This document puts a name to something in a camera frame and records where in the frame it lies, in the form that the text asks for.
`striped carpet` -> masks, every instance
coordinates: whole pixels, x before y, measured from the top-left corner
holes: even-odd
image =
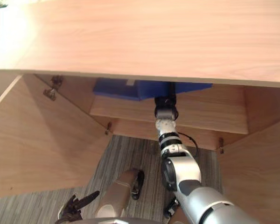
[[[202,149],[197,162],[202,172],[203,185],[221,191],[216,153]],[[161,184],[160,164],[160,150],[156,141],[113,136],[87,186],[0,198],[0,224],[52,224],[56,221],[59,208],[73,193],[82,198],[99,190],[100,196],[82,211],[84,219],[91,218],[99,199],[111,183],[123,171],[132,167],[143,169],[146,178],[140,199],[129,203],[128,216],[165,223],[167,220],[162,210],[172,195]]]

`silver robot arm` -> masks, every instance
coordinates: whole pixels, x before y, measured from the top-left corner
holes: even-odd
[[[173,191],[188,220],[193,224],[259,224],[222,194],[201,185],[199,166],[175,130],[177,114],[175,108],[156,107],[155,110],[162,182]]]

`wooden shelf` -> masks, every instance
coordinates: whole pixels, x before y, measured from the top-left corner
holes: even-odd
[[[114,134],[141,139],[158,140],[157,131],[155,129],[154,123],[152,122],[117,119],[113,120],[112,123]],[[220,137],[224,139],[224,145],[228,145],[246,136],[243,134],[223,133],[182,126],[176,127],[176,130],[194,138],[199,148],[209,150],[216,150],[218,148]],[[193,142],[187,137],[180,135],[180,138],[182,139],[183,144],[186,146],[195,146]]]
[[[244,89],[214,85],[210,89],[177,95],[178,126],[248,134]],[[90,114],[111,118],[155,122],[154,99],[142,101],[96,96]]]

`black cable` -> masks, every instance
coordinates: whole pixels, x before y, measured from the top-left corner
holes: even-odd
[[[196,158],[198,156],[198,152],[199,152],[199,148],[198,148],[198,145],[197,145],[196,141],[192,137],[188,136],[187,134],[184,134],[184,133],[181,133],[181,132],[177,132],[177,133],[188,137],[194,143],[194,145],[196,146],[196,154],[193,157]]]

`gray carpet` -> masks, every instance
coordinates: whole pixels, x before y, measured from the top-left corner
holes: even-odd
[[[87,186],[0,198],[0,224],[54,223],[59,208],[73,193],[77,193],[77,196],[82,198],[99,190],[100,196],[82,211],[84,219],[91,218],[100,198],[111,183],[123,171],[132,167],[143,169],[146,178],[140,199],[130,200],[128,216],[165,223],[162,210],[172,195],[166,192],[161,184],[160,162],[160,150],[156,141],[113,136],[95,175]],[[202,149],[197,162],[202,172],[203,185],[221,191],[216,153]]]

